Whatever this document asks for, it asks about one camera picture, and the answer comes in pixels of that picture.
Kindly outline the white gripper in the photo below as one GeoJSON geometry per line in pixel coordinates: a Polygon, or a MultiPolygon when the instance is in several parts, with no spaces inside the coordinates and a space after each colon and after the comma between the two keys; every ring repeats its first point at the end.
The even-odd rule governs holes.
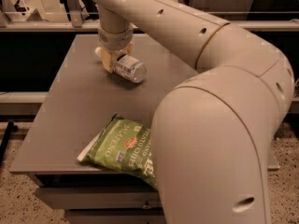
{"type": "Polygon", "coordinates": [[[102,64],[109,73],[112,73],[114,71],[115,53],[108,50],[119,50],[119,54],[130,55],[133,47],[133,44],[130,43],[133,38],[133,27],[129,26],[127,30],[117,34],[107,32],[102,27],[99,27],[98,37],[106,48],[100,51],[102,64]]]}

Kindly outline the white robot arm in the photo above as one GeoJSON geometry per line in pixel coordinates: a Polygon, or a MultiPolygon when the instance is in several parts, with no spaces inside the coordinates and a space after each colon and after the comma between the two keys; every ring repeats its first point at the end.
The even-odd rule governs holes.
{"type": "Polygon", "coordinates": [[[118,49],[133,23],[197,71],[151,124],[167,224],[271,224],[270,143],[294,91],[292,67],[251,32],[171,0],[93,0],[100,38],[118,49]]]}

